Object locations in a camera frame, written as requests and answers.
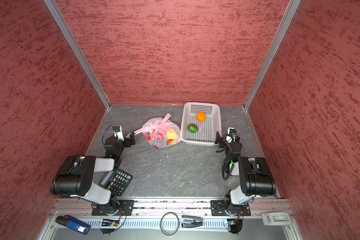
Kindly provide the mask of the white plastic basket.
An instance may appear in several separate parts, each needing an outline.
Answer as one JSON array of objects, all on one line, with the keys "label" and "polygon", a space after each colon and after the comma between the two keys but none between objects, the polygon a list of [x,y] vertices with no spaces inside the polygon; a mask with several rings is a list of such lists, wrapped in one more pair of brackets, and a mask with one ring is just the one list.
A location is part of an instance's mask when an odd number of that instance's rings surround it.
[{"label": "white plastic basket", "polygon": [[[204,112],[206,120],[199,122],[197,113]],[[199,131],[191,133],[188,125],[195,124]],[[188,102],[184,105],[181,122],[181,140],[188,145],[213,147],[215,145],[216,132],[222,134],[222,121],[220,107],[215,104]]]}]

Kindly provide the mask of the pink plastic bag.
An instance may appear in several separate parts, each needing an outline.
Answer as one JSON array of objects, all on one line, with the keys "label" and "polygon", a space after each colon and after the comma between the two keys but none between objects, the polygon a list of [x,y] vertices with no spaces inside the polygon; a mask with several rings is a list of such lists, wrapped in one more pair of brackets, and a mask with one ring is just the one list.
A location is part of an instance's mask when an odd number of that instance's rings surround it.
[{"label": "pink plastic bag", "polygon": [[135,135],[143,134],[147,142],[155,149],[163,149],[180,143],[180,127],[170,120],[171,114],[148,120]]}]

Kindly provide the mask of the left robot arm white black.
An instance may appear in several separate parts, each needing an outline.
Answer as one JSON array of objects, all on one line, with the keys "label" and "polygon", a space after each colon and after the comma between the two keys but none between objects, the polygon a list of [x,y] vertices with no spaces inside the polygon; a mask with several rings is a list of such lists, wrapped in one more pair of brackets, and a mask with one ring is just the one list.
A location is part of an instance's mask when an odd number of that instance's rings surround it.
[{"label": "left robot arm white black", "polygon": [[106,156],[68,156],[52,181],[50,192],[64,198],[80,198],[92,203],[93,216],[127,214],[118,201],[133,176],[120,170],[121,154],[135,145],[135,134],[124,140],[111,136],[106,139]]}]

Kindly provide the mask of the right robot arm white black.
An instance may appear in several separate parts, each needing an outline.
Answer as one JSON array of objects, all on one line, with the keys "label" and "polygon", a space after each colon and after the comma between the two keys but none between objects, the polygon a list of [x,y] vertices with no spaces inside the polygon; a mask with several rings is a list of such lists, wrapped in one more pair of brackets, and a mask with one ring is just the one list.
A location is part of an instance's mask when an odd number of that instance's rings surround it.
[{"label": "right robot arm white black", "polygon": [[265,158],[249,158],[241,155],[243,145],[235,129],[221,136],[216,133],[217,153],[224,152],[221,173],[224,181],[239,177],[240,184],[229,190],[223,201],[211,202],[213,211],[226,216],[249,216],[249,202],[258,198],[274,196],[276,183]]}]

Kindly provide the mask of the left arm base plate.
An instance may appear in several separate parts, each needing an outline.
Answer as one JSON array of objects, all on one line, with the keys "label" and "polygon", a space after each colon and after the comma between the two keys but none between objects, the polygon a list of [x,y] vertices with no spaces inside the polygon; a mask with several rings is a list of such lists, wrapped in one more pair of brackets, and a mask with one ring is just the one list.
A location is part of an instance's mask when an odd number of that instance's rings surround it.
[{"label": "left arm base plate", "polygon": [[92,216],[118,216],[123,213],[126,216],[132,214],[134,200],[118,200],[115,207],[92,203]]}]

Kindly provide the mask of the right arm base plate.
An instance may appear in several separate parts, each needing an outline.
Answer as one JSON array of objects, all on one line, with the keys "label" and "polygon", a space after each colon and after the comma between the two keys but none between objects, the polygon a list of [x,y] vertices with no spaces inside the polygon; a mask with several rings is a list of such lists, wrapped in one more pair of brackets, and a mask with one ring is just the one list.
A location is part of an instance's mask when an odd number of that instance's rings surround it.
[{"label": "right arm base plate", "polygon": [[251,216],[251,210],[248,203],[244,205],[229,205],[225,201],[219,200],[212,200],[210,203],[212,216]]}]

